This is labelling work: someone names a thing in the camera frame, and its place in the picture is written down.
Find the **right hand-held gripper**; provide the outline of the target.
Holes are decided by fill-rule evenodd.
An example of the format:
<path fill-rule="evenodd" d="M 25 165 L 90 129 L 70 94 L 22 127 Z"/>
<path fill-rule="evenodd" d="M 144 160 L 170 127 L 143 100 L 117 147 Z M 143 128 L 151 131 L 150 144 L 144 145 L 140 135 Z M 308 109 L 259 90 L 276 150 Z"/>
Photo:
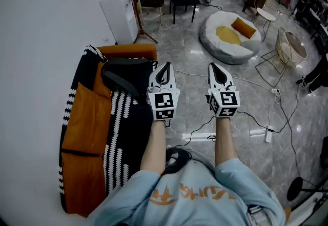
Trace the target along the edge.
<path fill-rule="evenodd" d="M 216 118 L 232 117 L 240 107 L 240 95 L 235 90 L 231 74 L 224 67 L 210 63 L 208 83 L 210 89 L 208 89 L 207 101 L 210 110 L 214 112 Z"/>

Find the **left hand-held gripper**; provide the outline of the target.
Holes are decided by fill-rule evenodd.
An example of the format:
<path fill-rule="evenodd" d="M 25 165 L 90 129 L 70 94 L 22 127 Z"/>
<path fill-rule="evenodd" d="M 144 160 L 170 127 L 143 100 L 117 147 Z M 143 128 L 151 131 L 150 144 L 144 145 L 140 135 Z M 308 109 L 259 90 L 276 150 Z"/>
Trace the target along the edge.
<path fill-rule="evenodd" d="M 175 85 L 175 73 L 170 62 L 158 65 L 149 77 L 150 85 Z M 148 87 L 147 102 L 154 120 L 170 120 L 176 115 L 180 95 L 178 88 Z"/>

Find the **black backpack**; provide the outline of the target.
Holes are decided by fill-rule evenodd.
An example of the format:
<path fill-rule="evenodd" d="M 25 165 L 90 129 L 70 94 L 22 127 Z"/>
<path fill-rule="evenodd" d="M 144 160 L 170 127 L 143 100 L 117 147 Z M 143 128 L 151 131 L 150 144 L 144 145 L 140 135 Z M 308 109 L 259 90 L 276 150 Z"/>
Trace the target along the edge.
<path fill-rule="evenodd" d="M 104 85 L 112 91 L 125 91 L 133 99 L 146 99 L 149 77 L 158 62 L 147 58 L 111 58 L 102 66 Z"/>

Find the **person's right forearm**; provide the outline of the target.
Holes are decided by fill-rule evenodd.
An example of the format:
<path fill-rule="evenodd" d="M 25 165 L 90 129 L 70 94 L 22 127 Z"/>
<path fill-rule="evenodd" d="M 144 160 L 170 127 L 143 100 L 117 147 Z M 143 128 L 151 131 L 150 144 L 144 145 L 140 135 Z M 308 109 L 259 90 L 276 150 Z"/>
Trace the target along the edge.
<path fill-rule="evenodd" d="M 215 166 L 237 157 L 230 119 L 216 118 Z"/>

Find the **person's left forearm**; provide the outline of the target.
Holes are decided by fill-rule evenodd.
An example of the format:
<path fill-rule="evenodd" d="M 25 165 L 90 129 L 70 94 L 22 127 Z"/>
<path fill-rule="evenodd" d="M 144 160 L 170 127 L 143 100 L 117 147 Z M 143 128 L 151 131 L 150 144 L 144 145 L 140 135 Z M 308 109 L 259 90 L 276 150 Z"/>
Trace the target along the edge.
<path fill-rule="evenodd" d="M 140 170 L 162 174 L 166 166 L 166 131 L 163 121 L 153 121 Z"/>

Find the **white grey bean bag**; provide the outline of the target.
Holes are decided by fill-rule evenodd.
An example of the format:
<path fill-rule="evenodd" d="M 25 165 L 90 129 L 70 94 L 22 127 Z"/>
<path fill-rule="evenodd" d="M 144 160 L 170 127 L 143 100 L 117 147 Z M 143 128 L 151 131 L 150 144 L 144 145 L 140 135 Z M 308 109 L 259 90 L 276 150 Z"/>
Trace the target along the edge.
<path fill-rule="evenodd" d="M 256 29 L 256 32 L 250 39 L 241 35 L 231 26 L 236 18 L 240 18 L 246 24 Z M 229 44 L 221 41 L 216 35 L 216 29 L 220 26 L 226 26 L 235 31 L 241 40 L 241 44 Z M 210 55 L 228 65 L 242 65 L 246 63 L 250 58 L 258 54 L 261 45 L 261 35 L 253 23 L 241 18 L 236 13 L 226 11 L 217 11 L 202 22 L 199 29 L 199 40 Z"/>

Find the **yellow cushion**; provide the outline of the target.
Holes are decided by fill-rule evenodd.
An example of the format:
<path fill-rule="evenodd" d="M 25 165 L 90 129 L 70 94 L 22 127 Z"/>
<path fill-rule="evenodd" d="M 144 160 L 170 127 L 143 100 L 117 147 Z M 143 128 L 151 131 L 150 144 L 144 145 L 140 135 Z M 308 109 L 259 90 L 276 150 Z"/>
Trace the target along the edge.
<path fill-rule="evenodd" d="M 218 27 L 216 29 L 216 35 L 218 36 L 218 38 L 221 41 L 224 41 L 226 43 L 236 44 L 236 45 L 241 44 L 241 40 L 240 40 L 238 34 L 226 26 Z"/>

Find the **orange rectangular pillow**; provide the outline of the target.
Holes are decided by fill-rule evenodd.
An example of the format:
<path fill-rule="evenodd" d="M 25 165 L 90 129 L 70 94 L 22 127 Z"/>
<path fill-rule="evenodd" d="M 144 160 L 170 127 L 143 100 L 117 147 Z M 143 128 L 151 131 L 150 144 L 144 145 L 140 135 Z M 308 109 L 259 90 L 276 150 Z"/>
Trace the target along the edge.
<path fill-rule="evenodd" d="M 240 18 L 236 18 L 236 20 L 231 24 L 231 26 L 236 31 L 238 31 L 241 35 L 245 36 L 248 39 L 250 39 L 253 36 L 253 34 L 256 32 L 256 29 L 246 24 Z"/>

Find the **white water dispenser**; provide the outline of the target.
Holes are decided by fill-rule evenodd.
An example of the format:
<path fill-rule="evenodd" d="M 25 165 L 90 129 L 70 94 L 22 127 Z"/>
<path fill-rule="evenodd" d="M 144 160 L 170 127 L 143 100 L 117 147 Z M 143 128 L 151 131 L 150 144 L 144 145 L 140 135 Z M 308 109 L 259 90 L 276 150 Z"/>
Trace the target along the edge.
<path fill-rule="evenodd" d="M 132 44 L 138 34 L 131 0 L 100 0 L 101 8 L 119 45 Z"/>

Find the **wooden chair with dark seat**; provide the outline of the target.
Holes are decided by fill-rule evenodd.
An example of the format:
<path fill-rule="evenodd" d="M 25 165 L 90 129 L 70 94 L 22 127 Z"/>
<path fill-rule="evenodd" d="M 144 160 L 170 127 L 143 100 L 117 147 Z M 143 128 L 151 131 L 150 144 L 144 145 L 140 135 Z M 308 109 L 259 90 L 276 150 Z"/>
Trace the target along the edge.
<path fill-rule="evenodd" d="M 160 25 L 162 25 L 162 16 L 163 16 L 163 11 L 162 7 L 164 5 L 165 0 L 138 0 L 138 8 L 139 8 L 139 13 L 141 17 L 141 23 L 144 25 L 144 16 L 143 16 L 143 9 L 155 9 L 159 13 L 159 22 Z"/>

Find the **dark equipment shelf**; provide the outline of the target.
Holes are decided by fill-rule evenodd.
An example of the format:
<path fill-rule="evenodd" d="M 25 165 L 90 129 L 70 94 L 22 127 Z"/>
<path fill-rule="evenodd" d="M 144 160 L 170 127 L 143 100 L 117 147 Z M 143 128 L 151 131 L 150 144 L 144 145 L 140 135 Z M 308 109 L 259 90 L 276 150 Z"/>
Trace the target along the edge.
<path fill-rule="evenodd" d="M 298 0 L 294 19 L 312 34 L 319 53 L 328 55 L 328 0 Z"/>

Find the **person's light blue shirt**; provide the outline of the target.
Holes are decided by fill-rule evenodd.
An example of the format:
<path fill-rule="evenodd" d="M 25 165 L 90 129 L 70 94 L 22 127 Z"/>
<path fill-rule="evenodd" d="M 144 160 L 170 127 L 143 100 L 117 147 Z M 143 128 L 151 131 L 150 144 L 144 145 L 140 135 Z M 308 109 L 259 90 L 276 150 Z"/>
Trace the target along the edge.
<path fill-rule="evenodd" d="M 136 172 L 88 217 L 91 226 L 249 226 L 257 219 L 285 225 L 271 189 L 238 158 L 214 166 L 201 155 L 176 173 Z"/>

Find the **black round stand base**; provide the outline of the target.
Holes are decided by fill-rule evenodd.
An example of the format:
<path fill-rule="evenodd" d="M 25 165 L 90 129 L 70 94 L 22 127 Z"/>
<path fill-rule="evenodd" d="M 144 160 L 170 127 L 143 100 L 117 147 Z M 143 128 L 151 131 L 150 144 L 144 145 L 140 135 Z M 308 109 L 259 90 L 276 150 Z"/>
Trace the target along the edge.
<path fill-rule="evenodd" d="M 319 188 L 315 188 L 315 189 L 305 189 L 303 188 L 303 182 L 304 179 L 302 177 L 296 177 L 287 192 L 287 200 L 288 201 L 293 201 L 295 198 L 297 198 L 297 196 L 300 194 L 300 192 L 310 192 L 310 193 L 328 193 L 328 189 L 319 189 Z"/>

